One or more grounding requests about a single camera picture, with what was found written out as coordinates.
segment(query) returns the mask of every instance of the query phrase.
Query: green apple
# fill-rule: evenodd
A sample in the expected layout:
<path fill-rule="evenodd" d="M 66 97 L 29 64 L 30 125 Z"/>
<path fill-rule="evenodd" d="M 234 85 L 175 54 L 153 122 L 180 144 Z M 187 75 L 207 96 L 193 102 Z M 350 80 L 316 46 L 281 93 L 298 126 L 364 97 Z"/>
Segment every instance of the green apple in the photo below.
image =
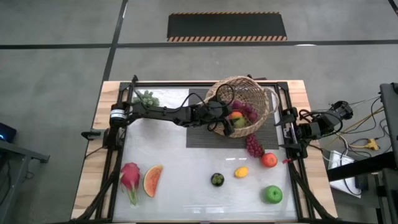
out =
<path fill-rule="evenodd" d="M 275 185 L 268 186 L 264 189 L 264 199 L 269 203 L 279 203 L 282 200 L 283 193 Z"/>
<path fill-rule="evenodd" d="M 244 117 L 241 117 L 234 122 L 235 128 L 244 128 L 245 125 L 246 125 L 246 119 L 244 119 Z"/>

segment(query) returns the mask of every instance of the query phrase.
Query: gray floor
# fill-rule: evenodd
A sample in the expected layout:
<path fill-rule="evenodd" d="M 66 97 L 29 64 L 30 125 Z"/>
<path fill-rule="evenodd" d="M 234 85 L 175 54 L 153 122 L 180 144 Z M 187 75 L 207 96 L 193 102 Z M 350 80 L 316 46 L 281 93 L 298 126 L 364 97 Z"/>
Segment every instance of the gray floor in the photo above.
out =
<path fill-rule="evenodd" d="M 121 0 L 0 0 L 0 45 L 110 43 L 120 5 Z M 387 0 L 130 0 L 119 42 L 163 42 L 167 15 L 193 11 L 280 11 L 289 40 L 398 39 L 398 17 Z M 31 165 L 35 177 L 24 184 L 13 223 L 68 220 L 86 148 L 80 132 L 91 125 L 108 52 L 0 50 L 0 122 L 19 130 L 19 145 L 51 154 L 48 164 Z M 398 45 L 118 49 L 110 80 L 130 80 L 133 74 L 141 80 L 208 80 L 248 73 L 301 79 L 312 108 L 322 109 L 338 100 L 376 96 L 380 83 L 397 82 L 396 58 Z M 356 107 L 345 125 L 368 115 L 370 104 Z M 377 128 L 347 138 L 381 134 Z M 381 150 L 389 147 L 386 138 L 379 143 Z M 329 149 L 342 151 L 343 145 Z M 371 197 L 353 200 L 336 191 L 333 196 L 340 218 L 376 221 L 374 210 L 365 208 L 375 206 Z"/>

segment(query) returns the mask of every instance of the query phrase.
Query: wooden board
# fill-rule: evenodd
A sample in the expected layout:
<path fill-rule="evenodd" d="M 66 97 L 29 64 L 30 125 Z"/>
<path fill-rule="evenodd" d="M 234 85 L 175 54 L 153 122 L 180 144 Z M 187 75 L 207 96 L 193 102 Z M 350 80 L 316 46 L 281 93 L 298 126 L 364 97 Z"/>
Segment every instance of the wooden board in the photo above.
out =
<path fill-rule="evenodd" d="M 148 81 L 141 83 L 167 83 L 174 81 Z M 214 81 L 195 81 L 195 82 L 214 82 Z M 272 80 L 272 81 L 259 81 L 259 82 L 287 82 L 289 85 L 290 99 L 292 105 L 298 110 L 310 110 L 310 103 L 308 102 L 307 92 L 302 80 Z M 104 82 L 99 97 L 98 106 L 94 118 L 94 129 L 106 129 L 109 127 L 109 114 L 111 105 L 116 102 L 119 91 L 119 81 Z M 312 142 L 314 145 L 319 145 L 318 142 Z M 91 141 L 88 145 L 87 153 L 94 151 L 101 146 L 101 140 Z M 314 193 L 319 202 L 324 208 L 334 217 L 337 217 L 335 203 L 331 194 L 328 177 L 326 174 L 325 165 L 323 163 L 322 153 L 312 147 L 307 148 L 308 157 L 304 160 L 305 169 L 307 172 L 308 182 L 311 191 Z M 73 206 L 72 218 L 81 215 L 86 207 L 92 202 L 95 195 L 98 193 L 101 185 L 102 173 L 106 158 L 106 150 L 102 149 L 92 154 L 85 160 L 83 170 L 80 177 L 80 183 L 76 193 L 75 204 Z M 105 206 L 103 216 L 105 217 L 109 201 L 109 193 L 105 198 Z M 300 194 L 302 208 L 304 215 L 307 214 L 305 205 L 305 198 Z"/>

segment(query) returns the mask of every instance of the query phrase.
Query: hazard stripe tape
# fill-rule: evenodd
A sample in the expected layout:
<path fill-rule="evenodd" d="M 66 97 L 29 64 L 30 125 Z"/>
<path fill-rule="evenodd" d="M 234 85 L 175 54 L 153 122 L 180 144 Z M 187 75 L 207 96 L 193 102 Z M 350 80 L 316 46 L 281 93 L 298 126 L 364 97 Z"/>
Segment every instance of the hazard stripe tape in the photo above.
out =
<path fill-rule="evenodd" d="M 280 14 L 280 12 L 173 12 L 170 15 L 204 15 L 204 14 Z"/>
<path fill-rule="evenodd" d="M 230 41 L 286 41 L 286 36 L 217 36 L 169 37 L 168 42 L 230 42 Z"/>

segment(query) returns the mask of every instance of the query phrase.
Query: black mat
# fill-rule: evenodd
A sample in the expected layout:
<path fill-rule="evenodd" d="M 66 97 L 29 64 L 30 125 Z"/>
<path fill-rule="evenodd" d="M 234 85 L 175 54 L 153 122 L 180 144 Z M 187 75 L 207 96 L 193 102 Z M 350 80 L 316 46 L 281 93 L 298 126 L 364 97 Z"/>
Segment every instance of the black mat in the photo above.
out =
<path fill-rule="evenodd" d="M 279 12 L 180 12 L 169 15 L 169 42 L 287 40 Z"/>
<path fill-rule="evenodd" d="M 195 92 L 203 99 L 205 98 L 207 91 L 207 89 L 189 89 L 189 93 Z M 188 103 L 199 103 L 199 99 L 191 97 Z M 278 149 L 278 137 L 274 124 L 275 118 L 274 115 L 271 114 L 266 119 L 266 122 L 264 122 L 264 124 L 256 131 L 257 139 L 265 149 Z M 217 133 L 209 132 L 207 130 L 207 125 L 187 129 L 187 147 L 243 149 L 245 146 L 245 138 L 227 138 L 220 136 Z"/>

